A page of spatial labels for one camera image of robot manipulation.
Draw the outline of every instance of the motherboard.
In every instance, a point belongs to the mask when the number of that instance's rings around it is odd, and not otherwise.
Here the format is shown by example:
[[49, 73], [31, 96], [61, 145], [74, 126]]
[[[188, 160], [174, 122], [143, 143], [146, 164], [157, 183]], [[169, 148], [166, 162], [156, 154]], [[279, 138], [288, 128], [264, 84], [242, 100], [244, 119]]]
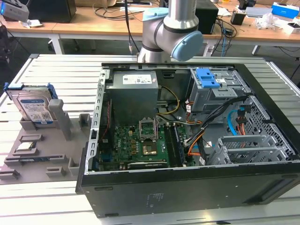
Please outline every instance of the motherboard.
[[148, 121], [142, 126], [115, 127], [113, 150], [101, 153], [99, 169], [115, 171], [194, 165], [193, 162], [186, 164], [185, 127], [153, 124]]

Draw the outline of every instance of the blue cable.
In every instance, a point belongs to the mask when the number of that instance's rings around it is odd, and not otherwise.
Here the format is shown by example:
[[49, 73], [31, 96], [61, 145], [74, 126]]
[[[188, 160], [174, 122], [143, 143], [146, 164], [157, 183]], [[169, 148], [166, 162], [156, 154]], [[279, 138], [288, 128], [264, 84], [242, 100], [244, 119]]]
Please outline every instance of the blue cable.
[[233, 127], [233, 124], [231, 123], [231, 114], [234, 113], [234, 112], [237, 112], [237, 110], [232, 110], [230, 111], [230, 113], [228, 114], [228, 117], [227, 117], [227, 123], [228, 123], [228, 126], [229, 126], [229, 129], [231, 130], [231, 133], [233, 135], [237, 135], [237, 133], [235, 132], [235, 129]]
[[223, 57], [223, 52], [224, 52], [224, 49], [225, 49], [225, 41], [226, 41], [226, 36], [224, 36], [224, 40], [223, 40], [223, 43], [222, 43], [222, 53], [221, 53], [221, 57]]

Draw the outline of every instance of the black box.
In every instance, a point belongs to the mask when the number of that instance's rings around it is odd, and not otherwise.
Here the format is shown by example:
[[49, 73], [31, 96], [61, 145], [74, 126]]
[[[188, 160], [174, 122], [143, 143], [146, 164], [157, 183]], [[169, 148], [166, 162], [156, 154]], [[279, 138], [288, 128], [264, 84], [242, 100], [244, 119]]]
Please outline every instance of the black box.
[[245, 16], [246, 16], [245, 13], [233, 12], [230, 22], [233, 25], [242, 25]]
[[75, 0], [32, 0], [29, 19], [41, 22], [69, 23], [76, 12]]
[[196, 16], [199, 19], [198, 30], [202, 34], [212, 34], [218, 11], [218, 8], [210, 0], [197, 0]]

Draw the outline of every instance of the table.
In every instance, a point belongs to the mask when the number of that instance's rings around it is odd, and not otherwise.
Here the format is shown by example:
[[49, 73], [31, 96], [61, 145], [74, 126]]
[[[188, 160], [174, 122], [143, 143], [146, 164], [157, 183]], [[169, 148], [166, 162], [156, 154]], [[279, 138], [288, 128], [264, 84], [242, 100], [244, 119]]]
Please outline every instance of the table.
[[[235, 8], [236, 5], [238, 5], [239, 2], [237, 0], [231, 0], [230, 2], [220, 2], [218, 5], [220, 7], [226, 8], [228, 11], [232, 12], [233, 10], [237, 11]], [[267, 5], [259, 5], [256, 4], [255, 7], [260, 8], [270, 8], [271, 6]], [[222, 19], [228, 23], [230, 23], [230, 17], [223, 16]], [[238, 34], [235, 38], [232, 39], [232, 44], [234, 45], [255, 45], [254, 50], [252, 51], [252, 54], [255, 55], [259, 47], [261, 45], [265, 46], [282, 46], [282, 47], [300, 47], [300, 35], [299, 34], [286, 34], [283, 32], [282, 29], [279, 29], [278, 27], [275, 28], [275, 30], [272, 29], [262, 29], [259, 30], [256, 28], [256, 26], [253, 24], [255, 21], [254, 18], [247, 18], [245, 17], [244, 22], [241, 26], [234, 25], [234, 27], [237, 29]], [[219, 26], [215, 26], [215, 30], [217, 32], [221, 32], [221, 29]]]
[[[13, 83], [51, 82], [59, 98], [63, 99], [64, 110], [70, 117], [76, 117], [84, 110], [93, 111], [96, 98], [98, 72], [101, 62], [134, 62], [132, 56], [111, 55], [40, 55], [37, 59], [28, 59]], [[281, 97], [291, 96], [290, 101], [297, 104], [296, 94], [300, 90], [273, 64], [262, 58], [232, 57], [195, 57], [191, 61], [202, 63], [245, 63], [258, 79], [266, 80], [262, 85], [277, 104], [290, 113], [293, 124], [297, 124], [298, 115], [284, 106]], [[10, 151], [21, 126], [21, 115], [11, 105], [4, 94], [0, 97], [0, 169], [4, 158]], [[213, 210], [165, 213], [132, 217], [112, 217], [97, 219], [84, 195], [75, 194], [76, 181], [47, 182], [0, 186], [0, 224], [44, 225], [71, 223], [81, 225], [178, 225], [215, 224], [226, 221], [234, 224], [282, 225], [299, 224], [300, 185], [282, 195], [268, 205], [236, 207]]]
[[[98, 13], [103, 14], [104, 10], [99, 10]], [[124, 12], [117, 10], [113, 13], [107, 13], [106, 16], [123, 14]], [[134, 40], [141, 41], [143, 35], [143, 23], [141, 22], [143, 14], [136, 14], [135, 17], [129, 22], [130, 31]], [[92, 40], [90, 43], [92, 49], [95, 49], [95, 39], [128, 40], [128, 30], [125, 21], [113, 21], [101, 18], [95, 15], [91, 7], [77, 7], [76, 14], [71, 23], [43, 23], [44, 26], [40, 28], [27, 29], [22, 27], [19, 22], [6, 22], [1, 16], [0, 21], [3, 22], [15, 37], [51, 39], [56, 54], [64, 54], [62, 39], [89, 39]], [[211, 55], [212, 48], [219, 38], [220, 34], [215, 32], [212, 35], [204, 35], [204, 43], [207, 43], [204, 56]]]

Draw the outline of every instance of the floor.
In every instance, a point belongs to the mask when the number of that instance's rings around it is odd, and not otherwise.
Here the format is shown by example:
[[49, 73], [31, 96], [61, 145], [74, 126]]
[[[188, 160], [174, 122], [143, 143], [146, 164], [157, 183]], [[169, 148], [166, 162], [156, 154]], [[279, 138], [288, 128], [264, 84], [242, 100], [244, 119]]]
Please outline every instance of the floor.
[[[42, 54], [54, 54], [48, 50], [48, 39], [41, 38], [21, 38], [21, 44], [30, 53], [42, 53]], [[64, 40], [65, 54], [105, 54], [105, 55], [129, 55], [128, 42], [127, 41], [111, 41], [111, 40], [97, 40], [95, 51], [90, 49], [90, 43], [88, 40], [78, 40], [80, 50], [76, 52], [75, 44], [72, 40]], [[227, 52], [226, 56], [231, 57], [253, 57], [251, 54], [254, 46], [250, 45], [232, 45]], [[29, 54], [18, 44], [16, 41], [11, 43], [12, 55], [10, 57], [10, 63], [0, 63], [0, 95], [2, 94], [3, 84], [5, 82], [11, 82], [15, 75], [18, 73], [22, 65], [25, 63]], [[300, 50], [296, 52], [288, 52], [288, 54], [299, 57]], [[214, 56], [220, 56], [220, 52], [215, 52]], [[300, 61], [295, 61], [292, 58], [284, 54], [277, 47], [262, 46], [257, 57], [263, 57], [267, 61], [273, 61], [288, 77], [290, 77]], [[300, 82], [300, 69], [297, 71], [293, 78], [293, 82], [298, 84]]]

